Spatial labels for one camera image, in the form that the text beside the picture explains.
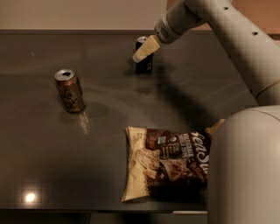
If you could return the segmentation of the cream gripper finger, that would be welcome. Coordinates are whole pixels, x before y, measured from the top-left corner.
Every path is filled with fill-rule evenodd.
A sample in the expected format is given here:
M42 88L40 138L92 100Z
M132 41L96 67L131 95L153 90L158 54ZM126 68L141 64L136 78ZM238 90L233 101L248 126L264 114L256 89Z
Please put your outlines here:
M132 56L132 59L136 63L146 59L161 47L161 42L156 35L150 35L149 37L139 37L137 39L137 43L140 46L136 49L136 52Z

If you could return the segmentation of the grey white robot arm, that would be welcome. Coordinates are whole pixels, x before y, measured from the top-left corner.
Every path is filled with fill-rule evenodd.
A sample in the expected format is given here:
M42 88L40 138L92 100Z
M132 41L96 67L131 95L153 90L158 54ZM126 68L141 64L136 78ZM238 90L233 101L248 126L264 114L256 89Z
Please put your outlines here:
M208 224L280 224L280 46L232 1L178 0L133 60L209 24L258 105L231 115L213 138Z

